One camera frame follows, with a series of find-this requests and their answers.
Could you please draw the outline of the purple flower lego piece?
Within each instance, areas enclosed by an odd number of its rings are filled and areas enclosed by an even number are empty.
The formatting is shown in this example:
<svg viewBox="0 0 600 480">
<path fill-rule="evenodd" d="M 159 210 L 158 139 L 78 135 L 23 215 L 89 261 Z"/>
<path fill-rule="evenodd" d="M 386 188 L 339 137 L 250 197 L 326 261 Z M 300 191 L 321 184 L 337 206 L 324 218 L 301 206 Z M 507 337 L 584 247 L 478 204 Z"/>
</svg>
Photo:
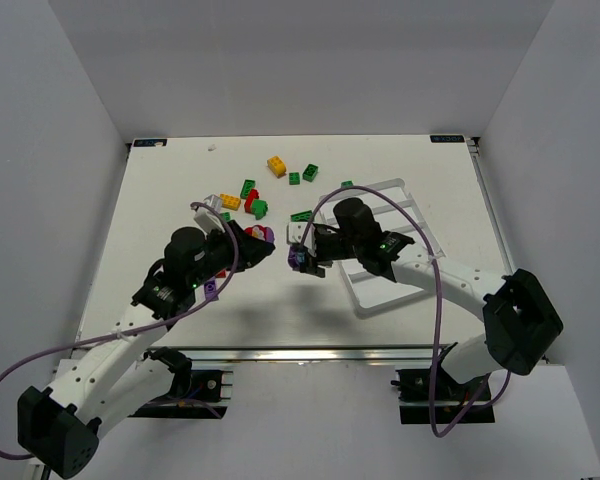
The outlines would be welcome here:
<svg viewBox="0 0 600 480">
<path fill-rule="evenodd" d="M 288 252 L 287 263 L 293 271 L 299 271 L 299 267 L 305 262 L 305 255 L 293 256 Z"/>
</svg>

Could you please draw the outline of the green rounded lego piece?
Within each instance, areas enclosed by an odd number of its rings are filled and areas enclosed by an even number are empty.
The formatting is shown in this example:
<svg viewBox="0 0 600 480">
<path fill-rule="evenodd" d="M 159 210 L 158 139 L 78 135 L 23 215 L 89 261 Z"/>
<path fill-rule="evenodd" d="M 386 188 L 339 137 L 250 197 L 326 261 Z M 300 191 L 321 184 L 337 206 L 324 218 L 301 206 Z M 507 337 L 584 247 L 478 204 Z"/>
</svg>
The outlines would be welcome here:
<svg viewBox="0 0 600 480">
<path fill-rule="evenodd" d="M 256 220 L 264 218 L 268 212 L 268 203 L 261 199 L 254 199 L 250 206 L 251 214 Z"/>
</svg>

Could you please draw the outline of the purple lego brick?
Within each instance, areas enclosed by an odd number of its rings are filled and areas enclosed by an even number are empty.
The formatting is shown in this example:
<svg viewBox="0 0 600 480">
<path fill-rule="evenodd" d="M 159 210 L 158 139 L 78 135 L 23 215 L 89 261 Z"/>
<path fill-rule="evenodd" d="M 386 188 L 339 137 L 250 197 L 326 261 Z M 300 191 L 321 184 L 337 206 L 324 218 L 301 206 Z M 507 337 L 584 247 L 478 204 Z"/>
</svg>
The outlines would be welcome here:
<svg viewBox="0 0 600 480">
<path fill-rule="evenodd" d="M 205 299 L 209 301 L 217 301 L 218 293 L 217 293 L 217 283 L 215 279 L 208 280 L 204 283 L 203 286 Z"/>
</svg>

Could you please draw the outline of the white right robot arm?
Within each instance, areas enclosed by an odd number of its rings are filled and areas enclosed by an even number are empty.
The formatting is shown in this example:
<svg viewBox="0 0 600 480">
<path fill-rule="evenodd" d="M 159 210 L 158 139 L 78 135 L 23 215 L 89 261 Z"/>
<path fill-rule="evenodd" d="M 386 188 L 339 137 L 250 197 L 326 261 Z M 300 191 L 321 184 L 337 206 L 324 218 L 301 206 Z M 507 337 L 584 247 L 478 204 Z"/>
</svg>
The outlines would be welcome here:
<svg viewBox="0 0 600 480">
<path fill-rule="evenodd" d="M 481 334 L 446 348 L 436 362 L 443 378 L 466 384 L 494 371 L 528 375 L 564 325 L 537 277 L 518 269 L 493 274 L 436 258 L 412 237 L 383 229 L 358 197 L 334 208 L 336 226 L 291 222 L 291 268 L 324 277 L 334 261 L 356 260 L 369 274 L 441 295 L 483 324 Z"/>
</svg>

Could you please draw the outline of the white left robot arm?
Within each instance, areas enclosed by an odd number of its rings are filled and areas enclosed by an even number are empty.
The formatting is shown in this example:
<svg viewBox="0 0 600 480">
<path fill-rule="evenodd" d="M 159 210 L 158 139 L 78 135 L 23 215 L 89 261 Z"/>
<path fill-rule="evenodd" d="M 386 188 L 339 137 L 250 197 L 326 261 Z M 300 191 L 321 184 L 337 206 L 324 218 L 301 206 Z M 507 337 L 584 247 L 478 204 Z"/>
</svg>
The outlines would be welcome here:
<svg viewBox="0 0 600 480">
<path fill-rule="evenodd" d="M 95 341 L 72 370 L 44 389 L 29 387 L 20 395 L 19 444 L 49 470 L 71 479 L 122 420 L 156 398 L 187 395 L 193 388 L 190 360 L 174 349 L 152 351 L 151 346 L 192 310 L 205 282 L 223 270 L 254 267 L 274 249 L 235 221 L 209 232 L 176 230 L 110 337 Z"/>
</svg>

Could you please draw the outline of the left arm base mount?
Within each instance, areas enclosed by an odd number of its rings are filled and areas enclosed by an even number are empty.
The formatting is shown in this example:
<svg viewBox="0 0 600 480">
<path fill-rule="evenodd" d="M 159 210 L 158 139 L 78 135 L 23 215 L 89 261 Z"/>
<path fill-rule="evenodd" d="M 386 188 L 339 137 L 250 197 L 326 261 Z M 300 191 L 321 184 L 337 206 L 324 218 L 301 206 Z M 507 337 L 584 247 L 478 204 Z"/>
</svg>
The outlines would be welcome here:
<svg viewBox="0 0 600 480">
<path fill-rule="evenodd" d="M 221 420 L 232 398 L 234 372 L 195 366 L 184 353 L 169 347 L 147 350 L 142 361 L 167 367 L 169 389 L 145 403 L 131 418 Z"/>
</svg>

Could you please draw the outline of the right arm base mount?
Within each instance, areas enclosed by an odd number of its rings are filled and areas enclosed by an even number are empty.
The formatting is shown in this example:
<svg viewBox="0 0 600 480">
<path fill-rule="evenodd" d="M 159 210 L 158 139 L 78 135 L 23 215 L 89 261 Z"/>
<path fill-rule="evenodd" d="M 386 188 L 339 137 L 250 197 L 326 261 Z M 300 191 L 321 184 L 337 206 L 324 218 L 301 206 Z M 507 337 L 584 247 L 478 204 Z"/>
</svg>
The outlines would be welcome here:
<svg viewBox="0 0 600 480">
<path fill-rule="evenodd" d="M 429 416 L 430 363 L 428 361 L 403 362 L 395 367 L 391 386 L 398 396 L 399 416 L 402 425 L 427 425 Z M 469 404 L 479 392 L 472 406 L 459 420 L 459 424 L 493 424 L 496 420 L 491 389 L 480 389 L 486 376 L 477 377 L 465 384 L 455 384 L 438 371 L 435 386 L 435 416 L 442 430 Z"/>
</svg>

